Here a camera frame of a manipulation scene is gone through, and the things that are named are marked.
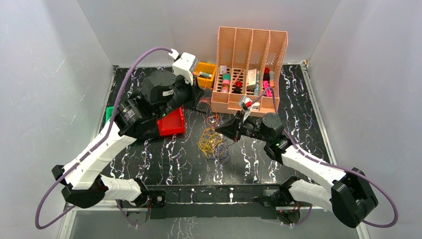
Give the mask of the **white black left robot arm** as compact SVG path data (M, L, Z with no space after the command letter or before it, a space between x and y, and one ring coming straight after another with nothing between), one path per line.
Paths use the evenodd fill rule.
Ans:
M145 206L154 194L140 179L110 178L102 175L102 170L122 150L156 128L158 120L182 107L196 107L203 93L197 78L188 83L182 75L166 70L146 77L138 94L116 107L116 115L81 154L52 169L55 179L63 185L64 200L80 208L92 207L102 200Z

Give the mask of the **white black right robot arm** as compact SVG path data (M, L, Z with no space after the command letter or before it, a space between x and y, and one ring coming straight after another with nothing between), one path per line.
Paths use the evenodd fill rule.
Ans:
M263 193L253 200L265 207L293 206L305 202L332 212L336 218L350 228L356 228L378 206L370 184L363 179L364 173L353 168L344 172L314 162L297 149L284 132L284 125L275 113L267 113L257 120L243 120L238 112L228 122L217 126L215 132L233 141L242 136L265 142L267 156L283 166L293 168L310 177L309 183L292 176L273 193Z

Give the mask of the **dark book Three Days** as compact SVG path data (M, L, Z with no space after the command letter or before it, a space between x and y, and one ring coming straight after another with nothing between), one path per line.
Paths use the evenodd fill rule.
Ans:
M210 110L211 107L211 97L202 97L197 106L196 106L196 110L202 113L207 113Z

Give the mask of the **green white glue stick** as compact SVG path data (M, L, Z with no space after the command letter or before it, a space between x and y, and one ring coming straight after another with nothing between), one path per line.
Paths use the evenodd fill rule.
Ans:
M207 79L212 78L212 74L206 73L206 72L193 72L193 75L195 75L197 77L201 77L201 78L207 78Z

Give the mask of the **red plastic bin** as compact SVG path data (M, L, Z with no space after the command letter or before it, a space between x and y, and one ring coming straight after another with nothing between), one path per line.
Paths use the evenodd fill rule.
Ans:
M180 107L162 119L157 120L157 127L161 137L185 133L183 108Z

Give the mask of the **red black stamp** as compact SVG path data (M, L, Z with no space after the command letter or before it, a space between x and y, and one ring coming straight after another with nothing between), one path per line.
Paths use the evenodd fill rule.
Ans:
M235 93L235 94L241 94L242 93L242 86L243 86L243 83L241 81L236 81L233 85L232 92Z
M270 69L269 68L265 68L264 69L264 73L263 73L263 81L270 81L271 77L270 77Z

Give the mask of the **pink glue stick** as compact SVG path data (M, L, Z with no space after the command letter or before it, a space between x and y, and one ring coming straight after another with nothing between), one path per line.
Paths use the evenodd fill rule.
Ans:
M221 92L223 93L228 93L229 89L230 89L230 81L231 81L231 76L229 73L225 73L222 75L222 87L221 87Z

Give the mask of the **small white eraser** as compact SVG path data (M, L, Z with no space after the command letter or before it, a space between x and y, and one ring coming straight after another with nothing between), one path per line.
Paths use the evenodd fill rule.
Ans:
M219 74L220 75L223 75L223 74L226 74L226 73L227 73L227 66L220 65L220 67L219 67Z

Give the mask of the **light blue marker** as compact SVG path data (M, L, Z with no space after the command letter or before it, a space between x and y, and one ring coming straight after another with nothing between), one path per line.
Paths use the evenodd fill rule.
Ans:
M260 94L260 85L259 83L256 83L255 89L254 89L254 95L258 96Z

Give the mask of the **white grey card box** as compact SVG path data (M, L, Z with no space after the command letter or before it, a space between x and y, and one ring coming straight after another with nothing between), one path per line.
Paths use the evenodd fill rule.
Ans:
M257 83L257 69L251 69L247 71L246 75L246 88L248 90L254 90Z

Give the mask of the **black plastic bin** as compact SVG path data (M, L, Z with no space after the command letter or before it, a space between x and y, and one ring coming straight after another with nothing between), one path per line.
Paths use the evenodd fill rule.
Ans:
M147 139L158 138L158 137L160 137L159 131L148 130L144 132L142 135L136 136L135 138L137 140L147 140Z

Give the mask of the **pink pencil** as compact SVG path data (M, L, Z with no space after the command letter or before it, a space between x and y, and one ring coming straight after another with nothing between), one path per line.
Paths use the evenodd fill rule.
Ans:
M243 74L243 69L240 69L240 71L237 73L237 75L235 76L235 78L234 78L234 80L233 80L233 83L236 83L238 80L239 80L239 78L240 78L240 76Z

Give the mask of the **pink plastic file organizer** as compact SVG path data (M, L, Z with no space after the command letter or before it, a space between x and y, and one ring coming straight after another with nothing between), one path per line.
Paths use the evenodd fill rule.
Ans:
M256 101L252 116L274 113L279 105L279 77L287 47L286 31L221 26L212 111L234 114L241 109L239 101L248 97Z

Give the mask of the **green plastic bin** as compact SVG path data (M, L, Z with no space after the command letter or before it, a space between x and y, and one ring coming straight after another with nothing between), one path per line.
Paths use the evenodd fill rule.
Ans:
M105 109L105 123L107 123L110 120L112 113L113 113L113 110L114 110L114 107L106 107L106 109Z

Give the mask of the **black metal base rail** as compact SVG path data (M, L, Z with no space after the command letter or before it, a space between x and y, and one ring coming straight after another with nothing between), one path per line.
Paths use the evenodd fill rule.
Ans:
M140 207L120 201L130 212L147 212L147 219L182 217L258 217L284 224L300 221L302 204L285 203L276 184L150 186Z

